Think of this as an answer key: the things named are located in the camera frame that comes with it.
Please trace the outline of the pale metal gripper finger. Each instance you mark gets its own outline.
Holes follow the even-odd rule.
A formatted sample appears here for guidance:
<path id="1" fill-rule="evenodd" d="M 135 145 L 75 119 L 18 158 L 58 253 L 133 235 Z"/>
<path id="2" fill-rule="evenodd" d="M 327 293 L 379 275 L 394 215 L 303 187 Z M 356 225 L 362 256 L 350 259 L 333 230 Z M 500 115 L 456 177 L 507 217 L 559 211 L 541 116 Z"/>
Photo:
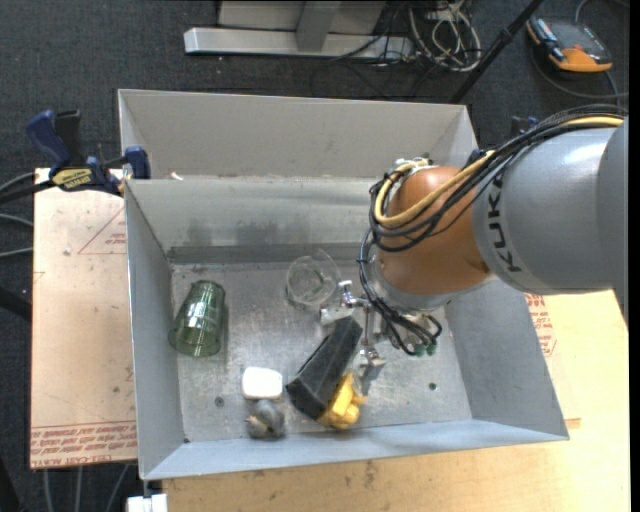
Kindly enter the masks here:
<path id="1" fill-rule="evenodd" d="M 360 350 L 356 365 L 356 383 L 362 396 L 369 394 L 371 384 L 379 377 L 386 363 L 375 348 Z"/>
<path id="2" fill-rule="evenodd" d="M 353 293 L 353 282 L 343 280 L 338 283 L 338 296 L 327 306 L 320 308 L 320 324 L 328 326 L 333 322 L 351 316 L 357 309 L 366 310 L 368 300 Z"/>

